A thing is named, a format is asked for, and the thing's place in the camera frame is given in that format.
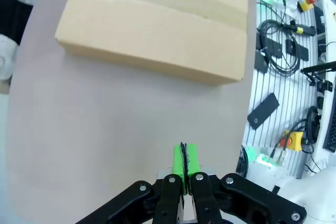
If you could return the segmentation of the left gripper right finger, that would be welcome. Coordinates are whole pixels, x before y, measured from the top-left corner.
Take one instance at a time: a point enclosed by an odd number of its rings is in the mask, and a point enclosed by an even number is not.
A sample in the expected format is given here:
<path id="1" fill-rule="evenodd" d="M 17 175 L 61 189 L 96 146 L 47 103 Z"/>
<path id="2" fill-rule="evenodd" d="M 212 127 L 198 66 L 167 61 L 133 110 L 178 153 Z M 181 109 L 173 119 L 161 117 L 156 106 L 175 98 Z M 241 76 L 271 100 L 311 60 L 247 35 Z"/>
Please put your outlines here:
<path id="1" fill-rule="evenodd" d="M 236 173 L 203 172 L 195 144 L 185 145 L 185 175 L 198 224 L 222 224 L 222 213 L 246 224 L 303 224 L 307 217 L 303 207 Z"/>

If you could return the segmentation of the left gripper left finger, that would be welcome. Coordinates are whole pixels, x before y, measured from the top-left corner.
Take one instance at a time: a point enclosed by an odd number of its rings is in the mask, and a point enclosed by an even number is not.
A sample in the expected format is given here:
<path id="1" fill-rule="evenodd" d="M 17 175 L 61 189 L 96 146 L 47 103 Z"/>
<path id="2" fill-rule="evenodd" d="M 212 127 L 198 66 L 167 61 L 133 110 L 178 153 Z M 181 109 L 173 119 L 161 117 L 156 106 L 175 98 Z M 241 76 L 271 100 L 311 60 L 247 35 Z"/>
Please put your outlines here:
<path id="1" fill-rule="evenodd" d="M 183 219 L 186 149 L 173 148 L 173 166 L 154 184 L 139 180 L 76 224 L 177 224 Z"/>

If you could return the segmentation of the brown cardboard box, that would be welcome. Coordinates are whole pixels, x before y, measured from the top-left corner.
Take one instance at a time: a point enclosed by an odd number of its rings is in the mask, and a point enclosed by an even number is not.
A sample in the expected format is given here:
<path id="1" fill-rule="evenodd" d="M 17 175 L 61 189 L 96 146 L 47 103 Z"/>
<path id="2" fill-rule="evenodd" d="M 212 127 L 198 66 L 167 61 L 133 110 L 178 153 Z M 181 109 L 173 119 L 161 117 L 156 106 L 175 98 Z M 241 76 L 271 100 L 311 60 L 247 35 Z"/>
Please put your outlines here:
<path id="1" fill-rule="evenodd" d="M 248 0 L 67 0 L 55 38 L 74 55 L 222 85 L 244 77 Z"/>

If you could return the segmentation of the long black power brick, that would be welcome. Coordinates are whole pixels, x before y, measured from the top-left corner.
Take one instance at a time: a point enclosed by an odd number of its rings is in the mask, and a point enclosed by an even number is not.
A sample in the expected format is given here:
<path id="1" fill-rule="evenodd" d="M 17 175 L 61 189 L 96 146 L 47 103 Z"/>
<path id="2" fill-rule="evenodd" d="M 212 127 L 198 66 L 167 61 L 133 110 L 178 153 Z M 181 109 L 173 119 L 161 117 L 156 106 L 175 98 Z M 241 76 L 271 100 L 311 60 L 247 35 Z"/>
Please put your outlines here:
<path id="1" fill-rule="evenodd" d="M 279 107 L 274 93 L 270 93 L 247 117 L 251 128 L 258 129 Z"/>

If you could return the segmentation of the yellow emergency stop button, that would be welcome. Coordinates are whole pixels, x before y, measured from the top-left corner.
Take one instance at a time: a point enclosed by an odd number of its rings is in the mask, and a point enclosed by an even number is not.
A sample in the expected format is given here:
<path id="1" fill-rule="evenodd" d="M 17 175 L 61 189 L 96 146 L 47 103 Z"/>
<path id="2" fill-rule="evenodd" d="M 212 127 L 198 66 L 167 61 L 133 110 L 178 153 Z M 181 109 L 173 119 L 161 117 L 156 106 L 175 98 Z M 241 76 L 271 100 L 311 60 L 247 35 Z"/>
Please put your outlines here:
<path id="1" fill-rule="evenodd" d="M 289 133 L 289 130 L 286 130 L 284 137 L 280 141 L 279 145 L 282 148 L 284 148 L 284 146 L 285 146 L 286 136 L 287 136 L 288 133 Z M 287 141 L 287 147 L 286 148 L 289 149 L 289 150 L 292 150 L 292 151 L 296 151 L 296 152 L 302 151 L 302 146 L 301 146 L 302 137 L 303 137 L 303 132 L 302 131 L 292 132 L 289 135 L 289 139 Z"/>
<path id="2" fill-rule="evenodd" d="M 316 0 L 299 0 L 297 2 L 298 10 L 300 13 L 306 12 L 312 8 L 314 8 L 314 3 Z"/>

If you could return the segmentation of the black keyboard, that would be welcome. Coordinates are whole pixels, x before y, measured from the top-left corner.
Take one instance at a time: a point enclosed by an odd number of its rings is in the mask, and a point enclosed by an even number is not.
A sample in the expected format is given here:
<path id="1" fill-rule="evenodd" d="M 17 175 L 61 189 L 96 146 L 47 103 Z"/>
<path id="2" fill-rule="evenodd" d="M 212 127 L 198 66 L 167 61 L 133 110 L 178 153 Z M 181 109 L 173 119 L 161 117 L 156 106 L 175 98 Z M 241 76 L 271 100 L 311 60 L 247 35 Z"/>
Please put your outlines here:
<path id="1" fill-rule="evenodd" d="M 323 148 L 332 153 L 336 152 L 336 112 L 333 112 L 330 115 L 330 121 L 324 139 Z"/>

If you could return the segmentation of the black tool with yellow band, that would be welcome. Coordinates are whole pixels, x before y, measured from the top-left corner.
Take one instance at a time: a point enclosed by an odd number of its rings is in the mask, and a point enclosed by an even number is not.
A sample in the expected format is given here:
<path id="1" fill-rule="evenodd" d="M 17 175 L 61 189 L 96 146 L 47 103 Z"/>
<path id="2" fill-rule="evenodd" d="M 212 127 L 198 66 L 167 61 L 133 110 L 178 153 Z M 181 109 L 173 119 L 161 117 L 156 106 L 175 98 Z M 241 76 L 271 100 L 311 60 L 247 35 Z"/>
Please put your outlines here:
<path id="1" fill-rule="evenodd" d="M 305 36 L 313 37 L 317 33 L 317 30 L 314 26 L 305 26 L 302 24 L 296 24 L 294 21 L 292 21 L 290 24 L 283 24 L 282 27 L 297 34 Z"/>

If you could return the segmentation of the white side desk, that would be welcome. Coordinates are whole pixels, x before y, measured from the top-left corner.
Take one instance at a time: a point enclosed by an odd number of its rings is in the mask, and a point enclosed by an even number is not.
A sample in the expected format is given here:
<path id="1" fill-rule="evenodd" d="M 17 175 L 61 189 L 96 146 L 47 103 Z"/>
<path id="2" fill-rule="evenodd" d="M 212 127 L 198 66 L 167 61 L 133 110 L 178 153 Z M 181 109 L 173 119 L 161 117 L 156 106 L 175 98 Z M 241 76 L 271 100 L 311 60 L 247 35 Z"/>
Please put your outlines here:
<path id="1" fill-rule="evenodd" d="M 336 61 L 336 5 L 331 0 L 321 0 L 324 16 L 326 42 L 326 63 Z M 336 112 L 336 72 L 328 72 L 325 74 L 326 79 L 333 84 L 333 91 L 325 91 L 323 95 L 323 107 L 321 112 L 320 131 L 316 142 L 315 154 L 317 156 L 327 156 L 332 153 L 323 148 L 324 139 L 326 137 L 330 115 Z"/>

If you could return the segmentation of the white slotted base plate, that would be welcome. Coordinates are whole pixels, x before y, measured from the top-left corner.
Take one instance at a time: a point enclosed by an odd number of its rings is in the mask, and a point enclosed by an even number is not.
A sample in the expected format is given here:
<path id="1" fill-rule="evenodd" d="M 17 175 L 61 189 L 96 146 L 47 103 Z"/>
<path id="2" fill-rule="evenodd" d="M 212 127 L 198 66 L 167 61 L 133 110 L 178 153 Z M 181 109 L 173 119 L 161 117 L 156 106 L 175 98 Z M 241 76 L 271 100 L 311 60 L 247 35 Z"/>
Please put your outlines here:
<path id="1" fill-rule="evenodd" d="M 267 19 L 280 21 L 280 17 L 276 17 L 276 14 L 283 16 L 282 11 L 275 7 L 272 7 L 273 11 L 271 11 L 270 8 L 263 4 L 256 4 L 257 28 Z M 317 39 L 304 38 L 299 35 L 295 35 L 295 38 L 300 45 L 308 48 L 309 60 L 300 60 L 300 69 L 316 65 L 318 62 L 318 51 L 315 45 Z M 268 67 L 267 73 L 254 69 L 248 114 L 271 93 L 274 93 L 279 106 L 256 130 L 246 122 L 242 141 L 244 146 L 266 147 L 266 150 L 271 152 L 280 137 L 284 135 L 285 130 L 303 119 L 307 115 L 308 108 L 317 101 L 317 88 L 309 86 L 306 77 L 299 70 L 291 77 L 284 77 L 271 70 L 271 67 Z M 306 158 L 307 154 L 302 151 L 287 151 L 285 158 L 287 174 L 299 178 L 302 175 Z"/>

